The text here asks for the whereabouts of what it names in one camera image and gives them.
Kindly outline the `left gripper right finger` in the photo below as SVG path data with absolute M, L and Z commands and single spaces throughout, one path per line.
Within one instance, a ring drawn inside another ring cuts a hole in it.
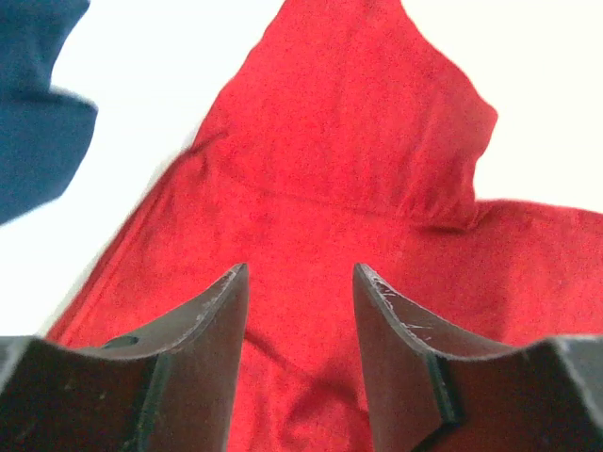
M 511 348 L 407 299 L 375 270 L 353 270 L 353 301 L 377 451 L 520 451 Z

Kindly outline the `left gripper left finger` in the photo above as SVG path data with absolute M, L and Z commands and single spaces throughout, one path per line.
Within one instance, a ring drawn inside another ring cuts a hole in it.
M 248 303 L 249 270 L 238 264 L 199 296 L 103 346 L 105 357 L 155 365 L 125 450 L 226 450 Z

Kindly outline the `red t shirt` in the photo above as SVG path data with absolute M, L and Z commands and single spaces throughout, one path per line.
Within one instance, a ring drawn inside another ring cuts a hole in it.
M 602 330 L 602 217 L 476 200 L 497 112 L 398 1 L 287 1 L 49 331 L 99 346 L 250 269 L 229 447 L 371 447 L 351 274 L 513 345 Z

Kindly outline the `dark blue t shirt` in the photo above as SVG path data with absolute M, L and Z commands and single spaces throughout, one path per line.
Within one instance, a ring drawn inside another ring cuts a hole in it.
M 51 86 L 87 1 L 1 4 L 1 220 L 60 197 L 92 139 L 96 105 Z

